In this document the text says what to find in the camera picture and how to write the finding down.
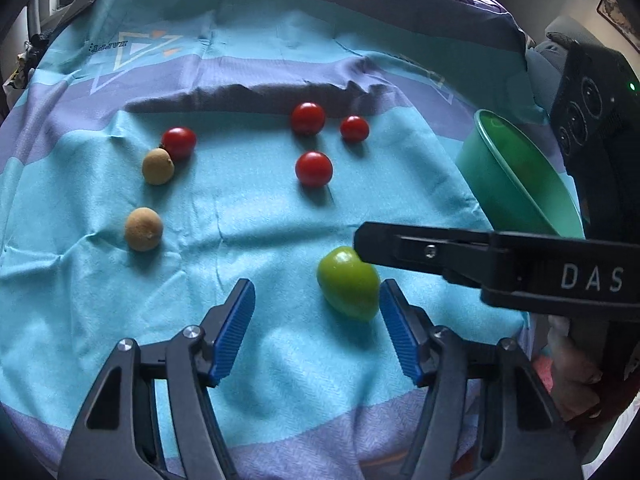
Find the right hand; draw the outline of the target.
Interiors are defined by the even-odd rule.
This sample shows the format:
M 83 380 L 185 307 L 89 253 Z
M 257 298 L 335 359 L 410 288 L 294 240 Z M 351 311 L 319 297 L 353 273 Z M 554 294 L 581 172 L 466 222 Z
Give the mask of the right hand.
M 593 386 L 602 373 L 588 354 L 568 336 L 570 321 L 533 314 L 533 366 L 566 422 L 595 408 L 600 399 Z

